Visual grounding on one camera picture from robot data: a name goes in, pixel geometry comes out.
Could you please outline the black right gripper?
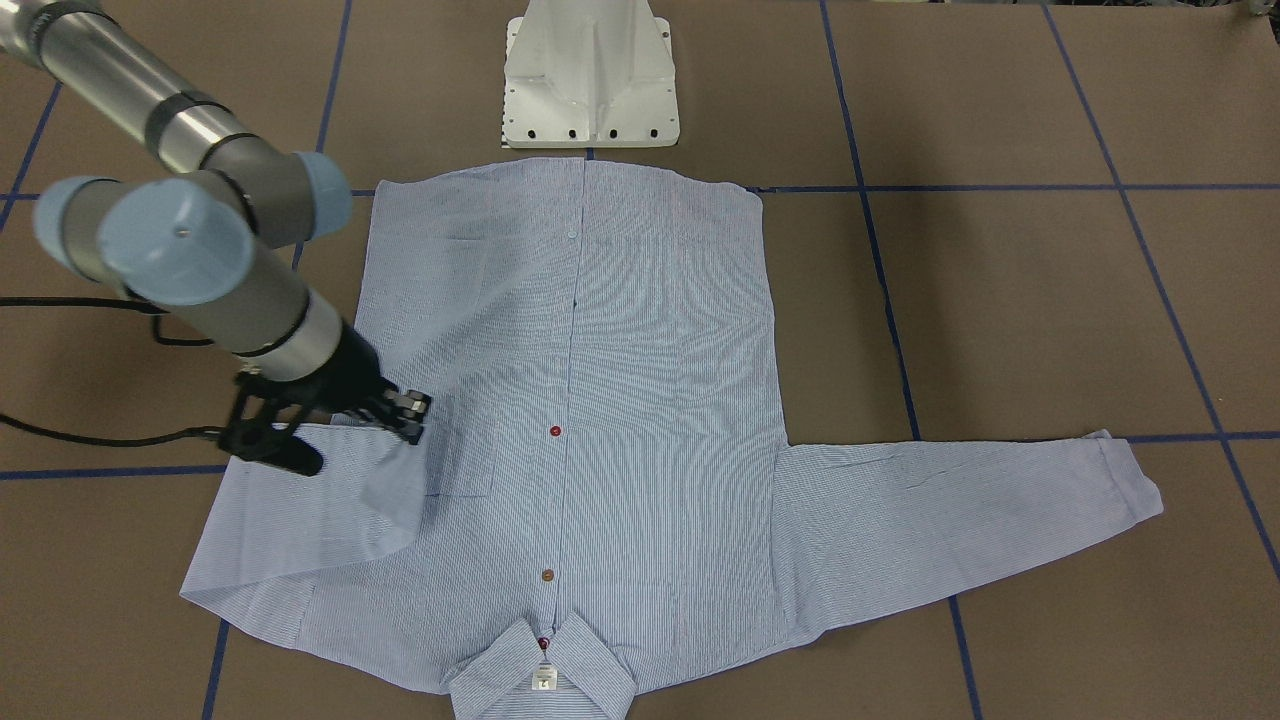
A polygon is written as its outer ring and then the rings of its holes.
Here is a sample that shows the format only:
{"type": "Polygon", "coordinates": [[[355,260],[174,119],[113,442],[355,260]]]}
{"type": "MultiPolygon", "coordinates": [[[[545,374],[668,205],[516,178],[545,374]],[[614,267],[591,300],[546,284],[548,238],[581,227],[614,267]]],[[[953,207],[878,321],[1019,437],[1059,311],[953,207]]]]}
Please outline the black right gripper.
{"type": "Polygon", "coordinates": [[[332,356],[305,378],[305,406],[361,421],[385,421],[385,429],[417,445],[431,398],[419,391],[399,392],[383,377],[375,348],[343,324],[332,356]]]}

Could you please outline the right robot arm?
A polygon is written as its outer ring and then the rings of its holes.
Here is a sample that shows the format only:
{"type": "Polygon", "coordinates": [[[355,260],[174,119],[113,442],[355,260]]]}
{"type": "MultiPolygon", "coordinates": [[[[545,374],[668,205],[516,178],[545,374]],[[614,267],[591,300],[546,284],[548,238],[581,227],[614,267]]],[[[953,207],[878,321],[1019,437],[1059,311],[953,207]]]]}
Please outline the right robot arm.
{"type": "Polygon", "coordinates": [[[337,413],[419,442],[430,401],[401,389],[376,351],[278,255],[343,229],[349,183],[320,152],[282,152],[132,38],[97,1],[5,1],[3,51],[49,73],[168,170],[145,183],[84,176],[45,190],[45,252],[79,277],[182,319],[243,365],[225,442],[294,434],[274,415],[337,413]]]}

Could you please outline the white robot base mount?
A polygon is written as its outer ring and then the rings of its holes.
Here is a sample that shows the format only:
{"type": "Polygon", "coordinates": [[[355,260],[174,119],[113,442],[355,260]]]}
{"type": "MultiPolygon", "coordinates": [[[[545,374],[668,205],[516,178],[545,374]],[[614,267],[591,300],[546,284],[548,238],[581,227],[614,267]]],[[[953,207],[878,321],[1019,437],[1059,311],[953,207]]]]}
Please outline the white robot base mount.
{"type": "Polygon", "coordinates": [[[648,1],[531,1],[506,27],[506,149],[663,149],[681,136],[672,28],[648,1]]]}

